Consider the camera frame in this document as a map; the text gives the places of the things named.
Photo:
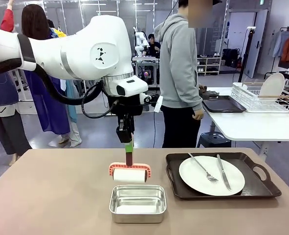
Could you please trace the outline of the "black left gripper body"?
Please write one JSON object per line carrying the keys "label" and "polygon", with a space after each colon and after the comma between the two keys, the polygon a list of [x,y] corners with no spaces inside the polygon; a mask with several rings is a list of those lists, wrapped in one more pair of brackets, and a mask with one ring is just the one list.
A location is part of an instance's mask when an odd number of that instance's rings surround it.
{"label": "black left gripper body", "polygon": [[117,116],[130,115],[139,116],[142,114],[143,107],[140,104],[140,95],[130,97],[123,96],[108,96],[110,108],[116,102],[116,105],[111,109],[111,113]]}

